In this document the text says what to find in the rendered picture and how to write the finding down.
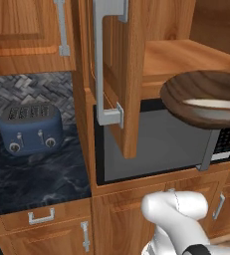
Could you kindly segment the wooden open wall cabinet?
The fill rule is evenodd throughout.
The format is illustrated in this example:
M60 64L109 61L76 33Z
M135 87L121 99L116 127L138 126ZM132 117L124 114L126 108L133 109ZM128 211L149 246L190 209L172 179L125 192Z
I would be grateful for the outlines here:
M230 71L230 0L142 0L145 50L141 95L170 77Z

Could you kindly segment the black and silver microwave oven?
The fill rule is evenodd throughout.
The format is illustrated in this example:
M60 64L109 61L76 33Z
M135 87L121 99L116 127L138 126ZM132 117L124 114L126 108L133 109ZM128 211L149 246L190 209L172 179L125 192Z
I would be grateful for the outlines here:
M212 131L175 118L160 99L143 100L136 157L124 158L111 128L95 125L97 184L196 168L202 162ZM230 128L220 129L210 165L225 161L230 161Z

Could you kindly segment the dark brown wooden bowl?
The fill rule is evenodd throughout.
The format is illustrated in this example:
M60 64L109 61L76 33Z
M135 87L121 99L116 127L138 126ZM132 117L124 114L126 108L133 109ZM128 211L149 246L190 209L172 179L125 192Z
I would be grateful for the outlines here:
M230 73L194 71L176 75L166 81L160 97L168 111L179 120L204 129L230 128L230 120L200 117L185 100L230 101Z

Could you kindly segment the blue four-slot toaster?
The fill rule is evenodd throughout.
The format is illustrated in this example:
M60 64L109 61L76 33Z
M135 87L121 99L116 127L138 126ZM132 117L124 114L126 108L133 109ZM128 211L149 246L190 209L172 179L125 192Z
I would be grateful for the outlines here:
M54 151L63 141L61 113L49 103L12 106L0 117L0 132L15 156Z

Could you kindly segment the wooden closed wall cabinet door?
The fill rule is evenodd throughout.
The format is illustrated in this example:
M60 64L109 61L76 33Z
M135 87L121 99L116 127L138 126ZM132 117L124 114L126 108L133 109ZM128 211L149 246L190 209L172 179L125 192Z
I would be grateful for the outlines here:
M0 76L71 71L76 67L72 1L64 4L70 56L61 44L54 0L0 0Z

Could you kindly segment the wooden open cabinet door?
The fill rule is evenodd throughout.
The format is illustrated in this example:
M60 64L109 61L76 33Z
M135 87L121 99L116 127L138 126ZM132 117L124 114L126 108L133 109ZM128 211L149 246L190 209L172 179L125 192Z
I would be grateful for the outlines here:
M95 73L93 0L89 0L91 63ZM144 4L128 0L128 20L118 16L103 19L104 109L123 108L123 128L109 125L125 158L136 156L138 120L141 101L142 71L145 50Z

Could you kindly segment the wooden drawer front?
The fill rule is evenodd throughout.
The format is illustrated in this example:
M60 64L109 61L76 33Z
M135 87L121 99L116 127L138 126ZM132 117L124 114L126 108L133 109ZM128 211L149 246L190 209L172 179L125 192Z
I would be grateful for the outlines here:
M55 208L55 219L53 221L30 225L28 213L34 212L36 218L50 215L50 208ZM0 235L14 231L21 231L37 226L45 226L52 223L60 223L91 216L91 201L88 198L69 201L50 206L44 206L20 212L0 215Z

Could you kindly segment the wooden base cabinet door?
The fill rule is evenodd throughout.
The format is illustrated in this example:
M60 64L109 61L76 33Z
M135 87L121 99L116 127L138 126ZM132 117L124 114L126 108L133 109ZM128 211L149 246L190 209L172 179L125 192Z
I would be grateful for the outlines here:
M93 198L96 255L140 255L154 233L141 213L146 195L139 189Z
M208 202L208 213L199 221L205 232L209 237L230 233L230 184L226 184L226 175L201 176L171 181L166 184L166 189L202 193ZM212 214L219 204L221 192L226 199L218 218L214 220Z
M90 252L86 252L81 222L88 221ZM67 220L0 235L4 255L94 255L90 218Z

